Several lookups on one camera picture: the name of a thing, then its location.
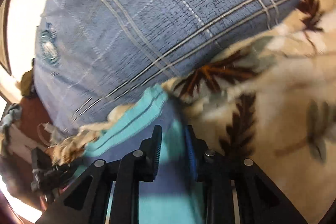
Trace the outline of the teal blue striped kids sweater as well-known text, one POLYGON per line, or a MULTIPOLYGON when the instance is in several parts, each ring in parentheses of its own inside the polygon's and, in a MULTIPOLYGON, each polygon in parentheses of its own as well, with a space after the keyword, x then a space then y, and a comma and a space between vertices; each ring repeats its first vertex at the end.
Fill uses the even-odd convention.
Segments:
POLYGON ((139 148, 162 128, 157 175, 139 185, 139 223, 203 223, 202 185, 195 182, 185 143, 185 124, 176 102, 160 85, 147 88, 140 100, 95 142, 87 144, 80 162, 111 162, 139 148))

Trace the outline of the white phone charger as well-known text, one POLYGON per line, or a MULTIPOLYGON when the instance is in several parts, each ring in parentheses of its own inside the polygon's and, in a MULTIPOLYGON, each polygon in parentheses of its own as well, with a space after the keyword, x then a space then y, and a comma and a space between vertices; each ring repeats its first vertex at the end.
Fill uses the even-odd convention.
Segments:
POLYGON ((52 134, 56 128, 50 123, 43 123, 43 128, 46 132, 52 134))

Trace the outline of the light blue cloth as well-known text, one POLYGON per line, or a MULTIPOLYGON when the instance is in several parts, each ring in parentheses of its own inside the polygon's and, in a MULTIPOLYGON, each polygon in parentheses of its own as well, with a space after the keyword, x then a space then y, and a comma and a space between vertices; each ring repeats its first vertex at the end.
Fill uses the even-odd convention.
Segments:
POLYGON ((14 103, 9 106, 5 116, 1 120, 1 133, 4 134, 13 122, 21 119, 22 107, 20 104, 14 103))

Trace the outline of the olive green garment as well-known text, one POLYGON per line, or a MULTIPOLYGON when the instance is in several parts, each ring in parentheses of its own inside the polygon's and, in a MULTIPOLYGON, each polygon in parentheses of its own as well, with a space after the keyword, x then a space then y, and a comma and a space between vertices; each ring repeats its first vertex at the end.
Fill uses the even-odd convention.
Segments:
POLYGON ((32 68, 30 71, 27 71, 23 74, 20 83, 21 96, 27 98, 33 98, 36 96, 36 91, 34 87, 34 62, 35 59, 32 59, 32 68))

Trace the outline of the beige leaf pattern blanket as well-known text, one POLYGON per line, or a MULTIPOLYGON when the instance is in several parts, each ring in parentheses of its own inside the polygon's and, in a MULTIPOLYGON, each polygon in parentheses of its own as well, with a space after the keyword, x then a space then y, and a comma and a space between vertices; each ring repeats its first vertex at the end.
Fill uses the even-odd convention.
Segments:
POLYGON ((307 223, 335 223, 335 0, 300 0, 273 30, 234 43, 199 69, 148 88, 104 123, 56 145, 53 164, 129 152, 154 123, 158 176, 141 186, 141 223, 203 223, 182 127, 224 156, 253 160, 307 223))

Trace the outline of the blue plaid pillow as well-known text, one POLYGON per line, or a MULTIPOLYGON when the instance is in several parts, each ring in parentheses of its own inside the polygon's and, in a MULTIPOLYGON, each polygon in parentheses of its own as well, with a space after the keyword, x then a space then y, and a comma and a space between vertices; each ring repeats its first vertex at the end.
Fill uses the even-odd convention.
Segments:
POLYGON ((298 0, 47 0, 34 84, 68 134, 271 29, 298 0))

